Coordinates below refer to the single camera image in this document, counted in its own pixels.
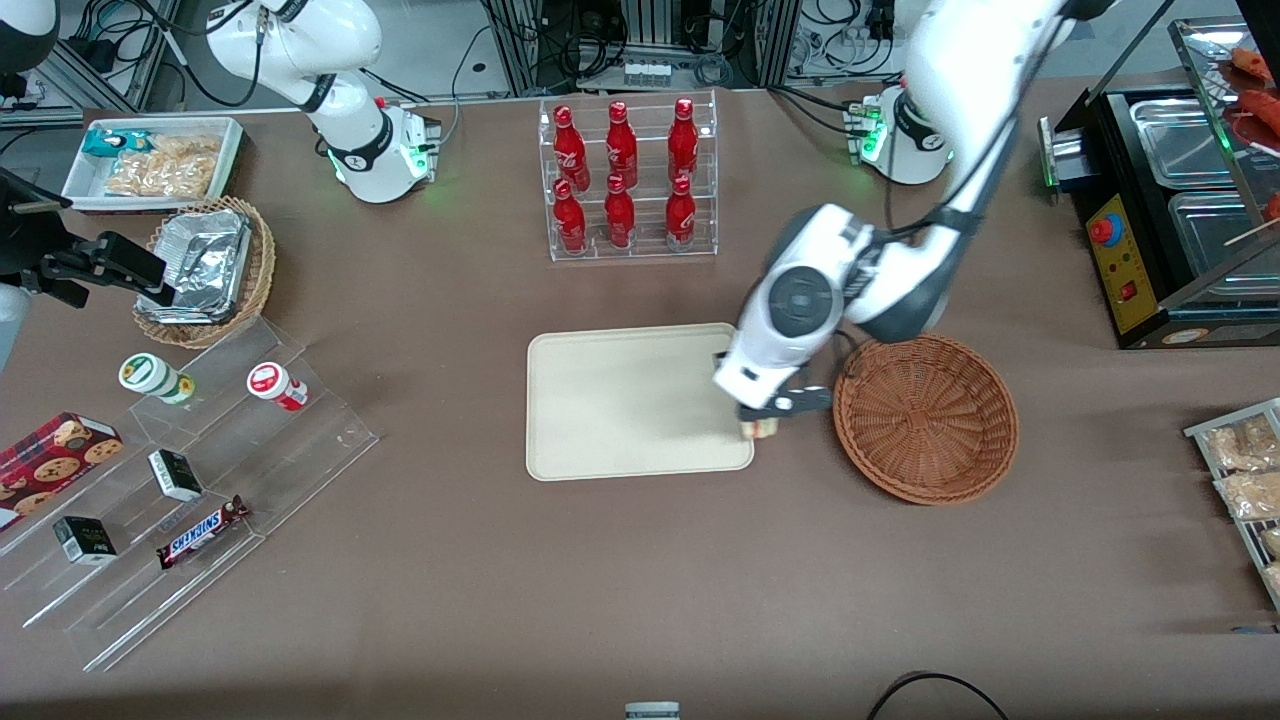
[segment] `clear acrylic display stand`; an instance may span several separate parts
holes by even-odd
[[[310,400],[301,410],[287,413],[248,395],[244,378],[265,360],[307,384]],[[70,495],[73,486],[65,500],[46,502],[38,516],[10,529],[19,534],[0,547],[4,601],[22,614],[24,626],[63,626],[86,671],[120,661],[378,442],[320,382],[302,346],[261,318],[183,372],[196,380],[186,404],[146,397],[133,405],[114,424],[125,450],[79,480],[78,493]],[[147,462],[157,447],[191,461],[204,487],[197,502],[161,495]],[[251,515],[161,570],[156,548],[236,495]],[[97,568],[68,562],[51,528],[63,515],[101,520],[119,556]]]
[[[667,199],[671,197],[671,178],[667,174],[667,135],[675,120],[676,100],[694,101],[694,124],[698,126],[698,172],[694,173],[690,196],[698,206],[694,214],[694,242],[684,252],[667,247]],[[636,206],[636,237],[628,250],[618,250],[609,243],[604,218],[604,199],[608,196],[605,179],[609,160],[604,137],[609,132],[609,102],[623,100],[627,117],[636,132],[640,160],[640,182],[631,188]],[[586,165],[591,170],[591,186],[577,195],[586,213],[586,252],[568,255],[556,229],[552,206],[556,196],[552,183],[559,177],[556,164],[556,123],[552,110],[567,105],[573,110],[573,124],[586,143]],[[543,163],[543,201],[547,205],[547,237],[552,260],[625,260],[628,258],[687,258],[716,255],[719,249],[717,215],[717,118],[714,92],[628,95],[622,97],[584,96],[543,100],[538,108],[539,156]]]

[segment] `wicker basket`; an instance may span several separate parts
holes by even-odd
[[[215,210],[236,210],[243,213],[253,223],[253,234],[250,238],[248,259],[244,261],[244,279],[241,286],[239,309],[230,320],[220,325],[163,325],[152,323],[137,310],[133,311],[133,322],[142,328],[154,341],[166,345],[180,345],[189,350],[204,350],[218,342],[219,338],[232,332],[237,325],[262,311],[266,305],[266,296],[271,292],[271,274],[275,272],[275,240],[271,237],[271,228],[262,222],[262,215],[252,205],[236,197],[220,197],[191,208],[183,208],[179,213],[212,213]],[[160,228],[151,233],[147,250],[155,250],[160,237]]]
[[[938,336],[860,347],[845,363],[832,411],[858,469],[920,505],[982,496],[1018,451],[1004,380],[973,350]]]

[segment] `brown table surface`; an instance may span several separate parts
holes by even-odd
[[[1038,83],[1028,118],[1082,87]],[[1276,717],[1280,637],[1229,633],[1275,615],[1180,433],[1277,395],[1276,352],[1115,350],[1070,206],[1034,190],[1034,123],[938,327],[1018,401],[1018,460],[987,497],[886,496],[826,414],[739,473],[530,479],[535,336],[735,322],[794,211],[882,217],[883,179],[838,136],[764,92],[718,101],[721,255],[617,268],[547,258],[536,102],[467,105],[439,182],[385,206],[334,182],[301,114],[239,115],[236,190],[279,245],[266,315],[383,441],[109,673],[0,610],[0,716],[608,719],[672,698],[691,720],[861,717],[936,669],[1014,717]],[[896,188],[899,222],[941,184]],[[146,341],[129,302],[36,302],[0,375],[0,438],[64,409],[119,415],[129,352],[191,357]],[[991,715],[920,685],[882,714],[943,716]]]

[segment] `cookie box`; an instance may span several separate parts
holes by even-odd
[[[0,532],[123,447],[115,428],[63,413],[0,451]]]

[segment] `white bottle with green label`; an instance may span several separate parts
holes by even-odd
[[[150,352],[138,352],[120,365],[120,384],[169,405],[186,402],[196,392],[196,380],[191,375],[174,370]]]

